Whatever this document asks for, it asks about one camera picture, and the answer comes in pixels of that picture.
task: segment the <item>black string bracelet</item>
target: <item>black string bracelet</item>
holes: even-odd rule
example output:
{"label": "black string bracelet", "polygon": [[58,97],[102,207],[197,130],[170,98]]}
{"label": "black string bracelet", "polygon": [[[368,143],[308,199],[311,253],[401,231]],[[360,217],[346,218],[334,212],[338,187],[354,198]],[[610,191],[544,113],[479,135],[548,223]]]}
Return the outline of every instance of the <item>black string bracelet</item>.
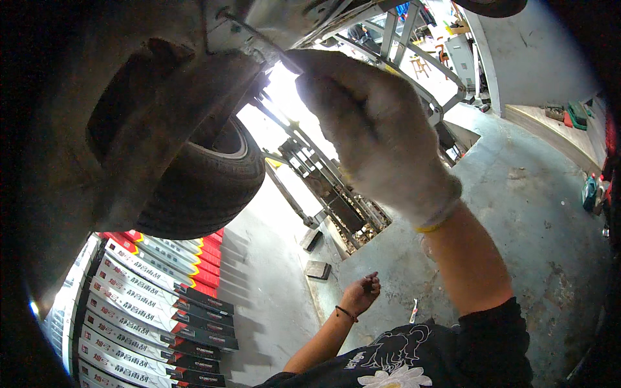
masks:
{"label": "black string bracelet", "polygon": [[334,308],[337,310],[337,317],[338,317],[338,311],[341,310],[342,312],[347,314],[351,319],[353,319],[354,323],[358,322],[358,318],[354,317],[352,314],[349,313],[349,311],[345,310],[343,307],[336,305],[334,306]]}

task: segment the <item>mechanic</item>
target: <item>mechanic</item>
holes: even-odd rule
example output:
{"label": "mechanic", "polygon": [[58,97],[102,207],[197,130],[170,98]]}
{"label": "mechanic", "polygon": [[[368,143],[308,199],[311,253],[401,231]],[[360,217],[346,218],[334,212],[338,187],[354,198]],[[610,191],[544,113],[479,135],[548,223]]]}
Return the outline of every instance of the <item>mechanic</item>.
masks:
{"label": "mechanic", "polygon": [[366,28],[364,28],[360,23],[354,24],[347,29],[347,37],[357,44],[371,50],[375,54],[379,54],[379,51],[381,50],[381,47],[373,41]]}
{"label": "mechanic", "polygon": [[353,187],[398,210],[428,238],[460,326],[458,332],[431,320],[404,325],[337,357],[379,295],[373,273],[350,284],[315,337],[259,387],[531,386],[529,335],[510,276],[460,199],[460,181],[440,161],[437,135],[411,85],[338,52],[290,53],[305,71],[298,93]]}

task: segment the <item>white flower print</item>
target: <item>white flower print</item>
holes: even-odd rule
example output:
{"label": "white flower print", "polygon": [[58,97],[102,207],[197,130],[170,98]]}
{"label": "white flower print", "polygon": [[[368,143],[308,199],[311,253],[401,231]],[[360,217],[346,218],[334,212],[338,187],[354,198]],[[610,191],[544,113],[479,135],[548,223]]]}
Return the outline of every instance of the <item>white flower print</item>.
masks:
{"label": "white flower print", "polygon": [[375,376],[361,376],[358,382],[365,388],[420,388],[431,386],[431,379],[423,376],[423,368],[409,369],[407,365],[396,369],[390,375],[386,371],[377,371]]}

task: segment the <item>garage floor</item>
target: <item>garage floor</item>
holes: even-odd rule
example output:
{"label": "garage floor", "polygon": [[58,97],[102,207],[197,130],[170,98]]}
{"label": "garage floor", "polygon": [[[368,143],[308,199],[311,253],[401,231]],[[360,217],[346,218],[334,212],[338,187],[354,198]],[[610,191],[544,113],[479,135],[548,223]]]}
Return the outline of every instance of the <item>garage floor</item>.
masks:
{"label": "garage floor", "polygon": [[[552,386],[579,360],[596,324],[610,263],[603,220],[582,210],[582,172],[539,138],[463,104],[445,119],[481,136],[453,172],[514,278],[531,336],[527,355],[535,387]],[[225,233],[231,251],[223,250],[223,262],[230,268],[223,264],[222,279],[230,274],[238,280],[223,285],[220,296],[240,305],[235,325],[242,350],[229,361],[233,382],[251,386],[280,371],[331,313],[341,290],[372,271],[379,271],[383,292],[354,325],[342,352],[407,323],[415,298],[417,322],[457,321],[437,266],[398,215],[345,261],[333,241],[322,240],[311,258],[328,261],[333,272],[327,281],[305,281],[301,268],[309,256],[297,245],[304,227],[277,194],[267,179]]]}

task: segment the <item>gloved hand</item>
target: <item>gloved hand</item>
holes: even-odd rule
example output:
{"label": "gloved hand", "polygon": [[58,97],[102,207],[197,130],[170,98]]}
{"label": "gloved hand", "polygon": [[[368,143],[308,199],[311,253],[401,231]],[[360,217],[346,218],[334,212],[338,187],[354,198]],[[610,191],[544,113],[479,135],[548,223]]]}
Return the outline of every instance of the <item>gloved hand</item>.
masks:
{"label": "gloved hand", "polygon": [[342,53],[292,50],[297,91],[337,149],[357,192],[399,210],[424,232],[445,220],[461,183],[442,165],[438,137],[404,79]]}

